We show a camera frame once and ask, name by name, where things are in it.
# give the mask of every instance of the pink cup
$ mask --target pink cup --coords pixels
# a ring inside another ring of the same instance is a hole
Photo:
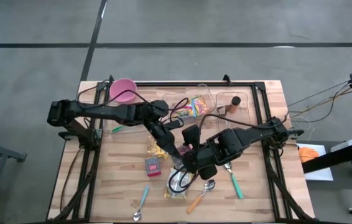
[[[131,79],[120,78],[119,80],[116,80],[109,88],[109,97],[113,99],[115,96],[118,96],[120,93],[122,93],[125,90],[132,90],[136,92],[137,86],[134,83],[134,81]],[[122,104],[128,104],[133,102],[135,97],[136,95],[134,93],[131,93],[128,91],[123,93],[121,96],[117,97],[115,101]]]

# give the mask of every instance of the white paper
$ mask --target white paper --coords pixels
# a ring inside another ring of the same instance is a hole
[[[312,145],[312,144],[297,144],[299,147],[309,147],[310,149],[314,149],[320,156],[326,154],[325,147],[322,145]],[[333,181],[331,169],[324,168],[322,170],[317,170],[314,172],[309,172],[305,174],[306,180],[327,180]]]

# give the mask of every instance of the concrete floor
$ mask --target concrete floor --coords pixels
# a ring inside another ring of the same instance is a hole
[[[0,43],[89,43],[100,0],[0,0]],[[352,1],[109,0],[98,42],[352,42]],[[0,49],[0,145],[9,161],[0,223],[43,221],[64,142],[46,123],[50,102],[74,98],[88,49]],[[288,103],[348,79],[352,48],[96,49],[88,80],[282,80]],[[295,105],[298,110],[329,91]],[[329,105],[307,119],[322,117]],[[312,125],[311,140],[352,139],[352,95]],[[308,138],[310,131],[301,139]],[[310,190],[317,218],[350,222],[352,191]]]

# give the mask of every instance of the silver spoon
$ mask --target silver spoon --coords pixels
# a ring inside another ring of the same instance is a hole
[[[225,169],[230,173],[231,180],[233,181],[234,189],[236,189],[238,198],[243,199],[244,195],[243,195],[241,189],[239,188],[236,177],[234,176],[233,172],[231,171],[231,163],[230,162],[225,164]]]
[[[146,186],[145,189],[144,189],[144,192],[143,192],[143,196],[141,197],[141,200],[140,200],[139,209],[133,214],[133,220],[135,222],[137,222],[137,221],[139,221],[141,219],[140,209],[143,206],[144,201],[146,200],[146,196],[147,196],[148,193],[149,193],[149,186]]]
[[[195,207],[198,205],[202,197],[205,195],[205,193],[211,191],[215,187],[215,180],[208,180],[207,183],[205,183],[203,192],[194,200],[194,202],[187,208],[186,212],[188,214],[192,213],[195,209]]]

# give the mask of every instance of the butcher block tabletop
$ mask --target butcher block tabletop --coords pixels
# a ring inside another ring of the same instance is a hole
[[[278,80],[260,81],[266,84],[267,98],[271,115],[283,120],[287,114],[281,82]],[[79,92],[95,86],[97,82],[81,82]],[[215,107],[229,105],[232,97],[241,98],[241,104],[235,114],[226,115],[227,118],[245,123],[257,124],[256,113],[252,98],[252,89],[245,86],[222,87],[138,87],[137,92],[147,99],[165,99],[170,108],[180,101],[181,93],[188,95],[202,94],[209,96]],[[263,120],[266,120],[259,94]],[[88,91],[80,96],[80,101],[93,103],[95,90]],[[77,120],[84,124],[83,118]],[[185,123],[183,128],[172,130],[175,135],[176,146],[183,143],[182,129],[195,124],[195,121]],[[290,119],[284,123],[286,128],[291,127]],[[187,207],[201,194],[204,180],[199,177],[190,186],[186,199],[164,197],[170,169],[173,167],[171,158],[160,159],[161,175],[148,177],[145,166],[147,155],[147,137],[149,133],[140,127],[121,129],[117,133],[111,130],[120,125],[114,121],[104,121],[103,142],[101,145],[100,161],[95,183],[95,191],[91,208],[91,222],[132,222],[133,213],[137,210],[145,186],[149,186],[146,202],[142,207],[141,222],[273,222],[271,198],[264,167],[261,144],[252,144],[241,157],[232,161],[233,174],[238,181],[243,199],[238,199],[230,174],[223,167],[217,167],[218,173],[213,177],[216,180],[215,188],[205,194],[195,210],[188,214]],[[248,128],[239,124],[225,122],[218,118],[208,117],[203,125],[201,142],[225,128]],[[72,160],[79,150],[78,141],[70,140],[65,143],[63,156],[58,170],[57,181],[49,208],[48,218],[60,213],[60,197],[63,185],[70,169]],[[68,203],[76,191],[83,158],[82,149],[77,155],[75,165],[63,196],[63,207]],[[296,202],[310,216],[314,217],[312,203],[308,193],[305,176],[300,163],[296,146],[286,145],[281,157],[282,167],[288,191]],[[85,211],[87,190],[82,198],[82,217]],[[281,194],[277,190],[277,198],[281,217],[285,217]]]

